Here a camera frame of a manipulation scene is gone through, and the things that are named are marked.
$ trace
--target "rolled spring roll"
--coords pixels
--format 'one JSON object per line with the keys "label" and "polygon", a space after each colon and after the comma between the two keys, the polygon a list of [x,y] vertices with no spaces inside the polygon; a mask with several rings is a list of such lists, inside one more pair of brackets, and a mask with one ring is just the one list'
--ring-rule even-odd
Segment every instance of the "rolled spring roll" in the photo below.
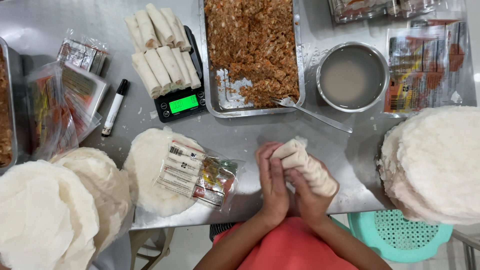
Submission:
{"label": "rolled spring roll", "polygon": [[185,61],[185,64],[187,65],[188,74],[190,75],[190,79],[192,81],[191,88],[192,89],[199,88],[200,86],[202,86],[202,82],[200,82],[200,78],[198,78],[197,70],[193,65],[190,53],[187,51],[184,51],[181,53],[181,55],[183,57],[183,60]]}
{"label": "rolled spring roll", "polygon": [[170,86],[172,89],[176,89],[175,86],[183,85],[185,81],[180,70],[180,67],[173,55],[172,49],[168,46],[163,46],[156,49],[160,59],[162,60],[163,65],[167,69],[168,74],[170,75],[170,79],[172,80],[172,85]]}
{"label": "rolled spring roll", "polygon": [[155,75],[152,72],[152,69],[148,65],[147,60],[145,59],[144,54],[136,53],[132,54],[132,64],[135,68],[135,71],[138,73],[142,81],[144,82],[147,92],[151,98],[157,98],[160,96],[162,86],[158,83]]}
{"label": "rolled spring roll", "polygon": [[162,63],[162,60],[158,56],[158,53],[156,52],[156,50],[155,49],[147,50],[147,52],[145,53],[145,58],[148,62],[148,65],[150,66],[150,69],[152,69],[152,72],[155,75],[155,78],[160,83],[160,86],[162,87],[162,89],[167,88],[169,90],[170,83],[172,81],[170,81],[170,76],[168,75],[168,72]]}
{"label": "rolled spring roll", "polygon": [[181,74],[183,75],[183,85],[182,87],[187,88],[192,86],[192,80],[190,79],[190,75],[188,74],[187,65],[185,64],[185,60],[183,59],[180,48],[173,48],[172,49],[173,56],[177,60],[177,63],[180,67]]}
{"label": "rolled spring roll", "polygon": [[132,40],[133,47],[135,52],[144,52],[147,50],[144,44],[144,39],[142,38],[142,33],[140,33],[140,28],[138,27],[137,19],[135,16],[127,16],[123,18],[127,24],[128,33],[130,34],[130,39]]}
{"label": "rolled spring roll", "polygon": [[158,38],[155,35],[155,30],[153,29],[153,24],[148,13],[144,10],[139,10],[135,13],[135,18],[137,19],[140,33],[142,33],[145,47],[150,49],[158,48]]}
{"label": "rolled spring roll", "polygon": [[173,45],[176,48],[182,46],[185,40],[183,40],[183,35],[181,34],[180,27],[177,23],[177,19],[175,19],[175,14],[173,14],[172,9],[163,8],[163,9],[160,9],[160,12],[167,20],[168,25],[170,26],[170,29],[172,30],[173,35],[175,36],[175,39],[173,40]]}
{"label": "rolled spring roll", "polygon": [[154,29],[155,29],[156,37],[158,38],[158,41],[160,41],[160,44],[162,45],[162,46],[159,45],[159,47],[169,46],[170,48],[174,48],[173,42],[167,42],[165,38],[162,36],[162,33],[160,33],[160,31],[155,26],[154,26]]}
{"label": "rolled spring roll", "polygon": [[177,24],[180,27],[181,35],[183,36],[183,44],[180,45],[181,51],[190,51],[192,49],[192,45],[188,41],[187,32],[185,32],[185,27],[183,27],[183,24],[181,23],[180,19],[177,16],[175,16],[175,19],[177,20]]}
{"label": "rolled spring roll", "polygon": [[148,4],[146,8],[154,26],[159,30],[167,42],[172,42],[175,39],[175,36],[162,13],[158,11],[152,3]]}

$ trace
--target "person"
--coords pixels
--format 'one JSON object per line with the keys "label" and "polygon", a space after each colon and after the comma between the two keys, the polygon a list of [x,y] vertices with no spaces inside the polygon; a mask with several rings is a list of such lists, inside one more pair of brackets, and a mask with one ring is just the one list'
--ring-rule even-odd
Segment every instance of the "person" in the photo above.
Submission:
{"label": "person", "polygon": [[194,270],[390,270],[375,252],[326,216],[335,195],[312,193],[297,170],[288,173],[300,217],[287,217],[291,200],[282,163],[270,160],[281,145],[267,142],[255,153],[264,196],[261,210],[218,234]]}

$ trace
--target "green plastic stool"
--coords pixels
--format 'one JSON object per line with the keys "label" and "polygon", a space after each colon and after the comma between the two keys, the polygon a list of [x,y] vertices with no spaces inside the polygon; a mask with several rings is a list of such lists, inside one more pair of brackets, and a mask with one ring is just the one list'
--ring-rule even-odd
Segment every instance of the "green plastic stool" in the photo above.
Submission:
{"label": "green plastic stool", "polygon": [[409,221],[400,210],[348,214],[354,237],[384,259],[412,263],[433,257],[448,242],[453,225]]}

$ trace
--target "person's left hand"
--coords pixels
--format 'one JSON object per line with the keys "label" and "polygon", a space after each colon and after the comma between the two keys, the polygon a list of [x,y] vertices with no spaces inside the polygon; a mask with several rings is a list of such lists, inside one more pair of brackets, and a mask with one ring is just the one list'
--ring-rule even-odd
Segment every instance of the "person's left hand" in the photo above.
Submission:
{"label": "person's left hand", "polygon": [[260,170],[260,185],[264,195],[264,205],[258,214],[264,217],[267,225],[272,229],[285,219],[290,205],[282,162],[280,159],[270,161],[273,152],[280,146],[282,143],[267,142],[255,152]]}

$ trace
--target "red shirt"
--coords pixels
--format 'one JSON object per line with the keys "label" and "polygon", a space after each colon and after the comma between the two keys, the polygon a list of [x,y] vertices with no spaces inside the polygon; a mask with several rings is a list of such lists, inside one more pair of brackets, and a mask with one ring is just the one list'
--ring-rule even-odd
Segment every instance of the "red shirt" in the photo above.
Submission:
{"label": "red shirt", "polygon": [[[218,234],[214,245],[240,227]],[[252,249],[239,270],[356,270],[352,264],[338,257],[333,250],[316,237],[301,218],[287,218],[269,232]]]}

